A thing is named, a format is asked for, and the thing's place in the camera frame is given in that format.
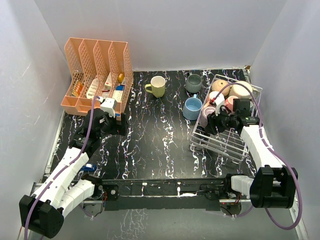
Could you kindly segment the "light pink mug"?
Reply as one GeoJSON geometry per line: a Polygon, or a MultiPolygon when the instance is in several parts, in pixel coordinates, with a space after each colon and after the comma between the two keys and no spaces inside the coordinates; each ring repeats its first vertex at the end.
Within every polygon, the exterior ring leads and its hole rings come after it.
{"type": "MultiPolygon", "coordinates": [[[[208,102],[208,103],[212,103],[214,100],[215,100],[215,98],[217,97],[217,95],[218,95],[218,93],[219,93],[219,91],[211,91],[209,94],[208,94],[208,96],[207,96],[207,99],[206,99],[206,101],[208,102]]],[[[218,99],[220,100],[225,100],[225,97],[224,97],[224,95],[222,94],[222,93],[220,93],[219,95],[218,95],[218,99]]]]}

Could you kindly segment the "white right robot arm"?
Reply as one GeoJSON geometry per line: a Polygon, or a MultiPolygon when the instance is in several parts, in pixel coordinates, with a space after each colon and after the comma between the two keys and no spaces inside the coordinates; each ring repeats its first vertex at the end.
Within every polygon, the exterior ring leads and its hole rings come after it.
{"type": "Polygon", "coordinates": [[[251,115],[250,100],[234,99],[234,113],[216,97],[210,100],[210,104],[215,111],[207,116],[205,131],[217,135],[227,129],[236,130],[247,145],[257,168],[254,178],[228,175],[222,187],[223,194],[230,199],[242,194],[250,199],[255,208],[291,208],[296,193],[294,177],[298,173],[271,153],[272,148],[263,135],[259,117],[251,115]]]}

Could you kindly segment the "pink mug white inside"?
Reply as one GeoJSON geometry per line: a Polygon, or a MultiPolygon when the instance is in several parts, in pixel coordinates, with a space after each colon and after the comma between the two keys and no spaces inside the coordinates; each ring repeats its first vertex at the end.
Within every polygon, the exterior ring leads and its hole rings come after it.
{"type": "Polygon", "coordinates": [[[229,109],[231,112],[234,111],[234,99],[237,99],[236,96],[229,96],[226,100],[225,100],[225,107],[227,109],[229,109]]]}

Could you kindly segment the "tan glazed round mug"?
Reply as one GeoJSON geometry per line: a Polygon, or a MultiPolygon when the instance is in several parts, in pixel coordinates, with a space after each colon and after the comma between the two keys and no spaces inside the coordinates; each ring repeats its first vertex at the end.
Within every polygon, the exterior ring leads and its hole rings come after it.
{"type": "MultiPolygon", "coordinates": [[[[222,80],[222,79],[217,79],[215,80],[212,85],[210,90],[219,92],[222,88],[224,88],[225,86],[227,86],[229,83],[226,80],[222,80]]],[[[224,97],[227,97],[229,95],[231,87],[227,86],[221,93],[223,94],[224,97]]]]}

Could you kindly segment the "purple ceramic mug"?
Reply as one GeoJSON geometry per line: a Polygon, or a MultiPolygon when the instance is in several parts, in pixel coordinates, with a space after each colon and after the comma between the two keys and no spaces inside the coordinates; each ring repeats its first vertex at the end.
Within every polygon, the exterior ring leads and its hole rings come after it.
{"type": "Polygon", "coordinates": [[[212,105],[204,106],[200,113],[199,125],[205,128],[208,125],[208,116],[214,113],[216,108],[212,105]]]}

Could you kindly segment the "yellow-green ceramic mug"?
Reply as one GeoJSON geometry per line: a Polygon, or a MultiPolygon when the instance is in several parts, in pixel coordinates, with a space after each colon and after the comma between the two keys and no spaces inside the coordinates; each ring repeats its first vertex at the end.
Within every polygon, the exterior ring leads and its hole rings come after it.
{"type": "Polygon", "coordinates": [[[154,76],[150,80],[150,84],[146,84],[144,89],[147,93],[153,94],[156,98],[161,98],[165,94],[166,79],[162,76],[154,76]]]}

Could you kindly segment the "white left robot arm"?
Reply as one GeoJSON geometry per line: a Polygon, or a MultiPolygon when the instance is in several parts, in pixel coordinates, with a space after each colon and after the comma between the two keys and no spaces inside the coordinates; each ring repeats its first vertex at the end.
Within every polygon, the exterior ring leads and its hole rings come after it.
{"type": "Polygon", "coordinates": [[[24,239],[28,239],[28,231],[54,238],[74,208],[89,197],[97,200],[103,195],[104,188],[94,180],[81,179],[74,186],[70,184],[100,148],[105,135],[125,136],[127,130],[125,113],[121,113],[120,120],[100,108],[87,113],[51,175],[32,195],[24,195],[19,201],[24,239]]]}

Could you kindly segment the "green-inside mushroom pattern mug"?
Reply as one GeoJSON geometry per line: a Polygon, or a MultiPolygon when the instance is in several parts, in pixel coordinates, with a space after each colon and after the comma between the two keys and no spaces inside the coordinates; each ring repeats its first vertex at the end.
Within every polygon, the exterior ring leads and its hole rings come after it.
{"type": "Polygon", "coordinates": [[[255,97],[259,91],[246,81],[237,81],[230,87],[228,96],[236,96],[239,99],[252,99],[253,97],[249,92],[255,97]]]}

